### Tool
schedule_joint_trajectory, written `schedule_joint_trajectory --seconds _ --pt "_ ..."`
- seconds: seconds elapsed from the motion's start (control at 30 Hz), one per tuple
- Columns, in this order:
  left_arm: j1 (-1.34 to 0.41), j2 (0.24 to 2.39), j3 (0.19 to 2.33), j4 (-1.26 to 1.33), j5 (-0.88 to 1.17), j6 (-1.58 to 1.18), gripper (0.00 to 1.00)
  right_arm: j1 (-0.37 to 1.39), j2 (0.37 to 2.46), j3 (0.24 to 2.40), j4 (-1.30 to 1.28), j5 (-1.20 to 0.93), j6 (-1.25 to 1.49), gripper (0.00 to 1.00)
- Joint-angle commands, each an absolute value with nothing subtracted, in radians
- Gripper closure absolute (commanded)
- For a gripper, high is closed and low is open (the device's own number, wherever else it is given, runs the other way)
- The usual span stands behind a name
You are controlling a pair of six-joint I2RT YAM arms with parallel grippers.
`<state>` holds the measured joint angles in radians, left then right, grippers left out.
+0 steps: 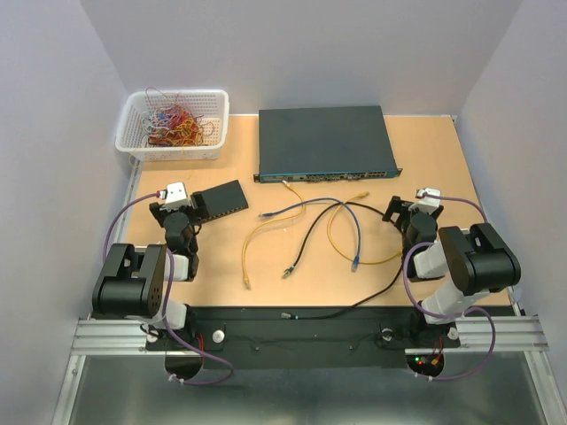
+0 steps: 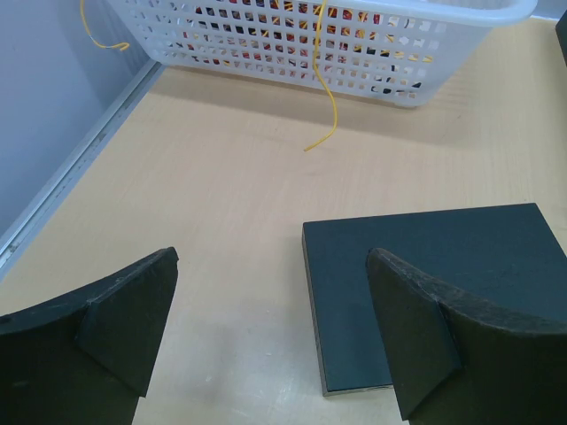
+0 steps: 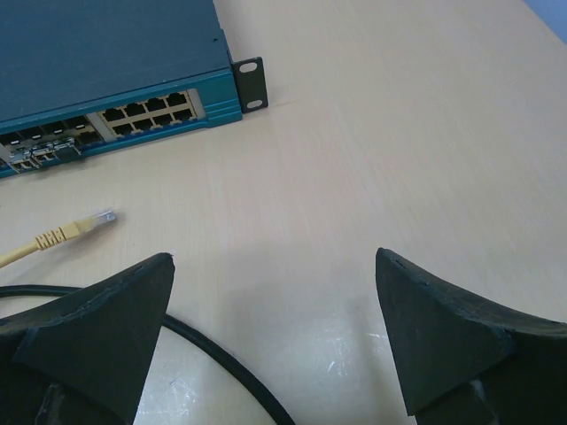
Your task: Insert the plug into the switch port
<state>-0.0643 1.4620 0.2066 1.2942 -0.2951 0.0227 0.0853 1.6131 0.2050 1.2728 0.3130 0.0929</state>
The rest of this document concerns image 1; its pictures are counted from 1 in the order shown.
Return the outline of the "small black network switch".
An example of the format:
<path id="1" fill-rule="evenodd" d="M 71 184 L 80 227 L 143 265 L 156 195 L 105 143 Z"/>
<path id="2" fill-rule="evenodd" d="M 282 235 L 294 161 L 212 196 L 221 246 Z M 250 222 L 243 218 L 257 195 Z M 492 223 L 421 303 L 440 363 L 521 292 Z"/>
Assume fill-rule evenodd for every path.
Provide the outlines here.
<path id="1" fill-rule="evenodd" d="M 226 182 L 201 192 L 208 211 L 208 218 L 202 220 L 202 223 L 217 220 L 248 208 L 248 202 L 239 180 Z"/>

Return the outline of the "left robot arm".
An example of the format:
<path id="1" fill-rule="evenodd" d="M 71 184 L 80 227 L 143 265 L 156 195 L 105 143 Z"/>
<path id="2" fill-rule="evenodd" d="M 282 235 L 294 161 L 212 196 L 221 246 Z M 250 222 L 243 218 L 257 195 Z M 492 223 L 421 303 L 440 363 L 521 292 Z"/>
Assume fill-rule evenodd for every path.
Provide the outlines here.
<path id="1" fill-rule="evenodd" d="M 139 320 L 158 329 L 167 328 L 167 339 L 176 348 L 191 347 L 197 338 L 190 308 L 170 299 L 164 281 L 174 278 L 192 281 L 198 271 L 197 235 L 209 216 L 205 193 L 190 196 L 182 189 L 152 192 L 123 206 L 114 217 L 105 237 L 104 264 L 92 294 L 93 312 Z M 131 243 L 110 243 L 121 215 L 143 200 L 160 198 L 150 211 L 165 229 L 164 244 L 149 244 L 138 251 Z"/>

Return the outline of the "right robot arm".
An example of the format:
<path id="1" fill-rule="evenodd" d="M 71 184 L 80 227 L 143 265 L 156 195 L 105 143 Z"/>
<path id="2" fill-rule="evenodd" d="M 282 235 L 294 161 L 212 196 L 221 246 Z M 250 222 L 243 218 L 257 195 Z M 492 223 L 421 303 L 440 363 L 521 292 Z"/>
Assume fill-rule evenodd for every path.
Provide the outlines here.
<path id="1" fill-rule="evenodd" d="M 424 188 L 410 202 L 391 198 L 383 220 L 397 216 L 401 232 L 403 283 L 409 300 L 421 316 L 408 323 L 410 340 L 427 345 L 439 336 L 439 325 L 470 311 L 492 293 L 517 285 L 521 267 L 517 256 L 486 220 L 468 229 L 441 227 L 443 197 Z"/>

